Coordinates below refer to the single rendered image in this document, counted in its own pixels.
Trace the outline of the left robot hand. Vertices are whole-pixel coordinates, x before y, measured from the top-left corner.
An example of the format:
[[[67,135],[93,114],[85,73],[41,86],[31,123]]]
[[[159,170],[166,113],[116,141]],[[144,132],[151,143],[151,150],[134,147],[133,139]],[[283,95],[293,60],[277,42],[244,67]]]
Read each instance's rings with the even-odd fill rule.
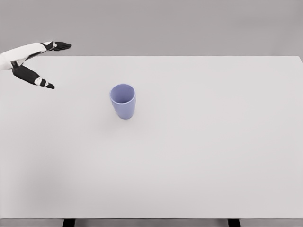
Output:
[[[46,41],[26,44],[0,53],[0,71],[11,70],[13,75],[34,86],[55,89],[55,86],[24,66],[24,62],[45,52],[59,52],[70,49],[72,44],[60,41]]]

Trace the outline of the lavender plastic cup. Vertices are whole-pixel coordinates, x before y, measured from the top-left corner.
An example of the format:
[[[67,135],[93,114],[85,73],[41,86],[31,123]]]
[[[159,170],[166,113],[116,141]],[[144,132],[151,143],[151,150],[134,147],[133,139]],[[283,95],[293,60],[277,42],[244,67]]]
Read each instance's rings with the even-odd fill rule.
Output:
[[[116,85],[111,89],[109,97],[119,118],[124,120],[132,118],[136,105],[136,92],[132,86]]]

